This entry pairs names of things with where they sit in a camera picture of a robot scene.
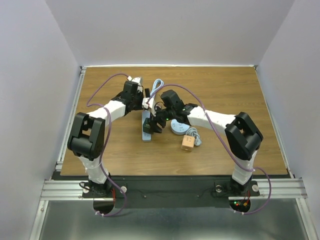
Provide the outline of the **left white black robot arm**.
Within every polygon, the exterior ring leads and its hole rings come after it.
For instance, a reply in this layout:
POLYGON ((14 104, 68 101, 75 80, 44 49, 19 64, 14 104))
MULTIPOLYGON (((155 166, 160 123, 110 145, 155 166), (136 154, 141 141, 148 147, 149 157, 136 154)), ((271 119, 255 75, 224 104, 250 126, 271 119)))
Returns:
POLYGON ((105 143, 105 128, 131 111, 143 109, 143 80, 135 77, 124 83, 123 90, 107 104, 89 112, 75 115, 67 141, 67 148, 82 162, 88 175, 88 183, 81 187, 100 197, 111 193, 110 174, 102 170, 105 143))

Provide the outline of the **light blue power strip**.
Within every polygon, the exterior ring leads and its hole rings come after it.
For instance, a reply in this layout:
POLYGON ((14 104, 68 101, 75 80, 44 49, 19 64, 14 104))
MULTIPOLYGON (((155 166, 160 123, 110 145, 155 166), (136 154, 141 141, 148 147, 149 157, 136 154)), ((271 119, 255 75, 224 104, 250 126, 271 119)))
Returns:
POLYGON ((141 123, 142 123, 142 141, 143 142, 150 142, 152 140, 151 134, 149 134, 149 133, 144 131, 144 122, 149 117, 150 117, 150 112, 147 111, 147 110, 144 110, 142 112, 142 118, 141 118, 141 123))

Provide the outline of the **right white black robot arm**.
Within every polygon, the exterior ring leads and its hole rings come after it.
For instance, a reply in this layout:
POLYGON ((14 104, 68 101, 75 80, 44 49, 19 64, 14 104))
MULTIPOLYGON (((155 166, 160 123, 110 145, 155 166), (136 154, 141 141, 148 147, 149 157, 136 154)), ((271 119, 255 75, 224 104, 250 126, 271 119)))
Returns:
POLYGON ((160 98, 164 108, 158 107, 152 93, 146 91, 142 107, 150 116, 143 121, 143 131, 161 133, 168 121, 176 120, 188 126, 211 129, 218 137, 226 136, 227 142, 222 145, 235 161, 231 192, 235 195, 246 192, 252 180, 254 159, 264 139, 251 117, 246 112, 222 114, 194 103, 185 104, 171 89, 163 92, 160 98))

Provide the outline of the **dark green cube adapter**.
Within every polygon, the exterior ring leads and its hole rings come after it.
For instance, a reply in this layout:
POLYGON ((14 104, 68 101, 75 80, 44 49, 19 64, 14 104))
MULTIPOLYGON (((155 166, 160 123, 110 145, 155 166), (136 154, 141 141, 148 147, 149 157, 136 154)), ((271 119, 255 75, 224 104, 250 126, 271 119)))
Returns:
POLYGON ((144 133, 153 134, 153 127, 151 125, 151 119, 146 118, 142 124, 142 130, 144 133))

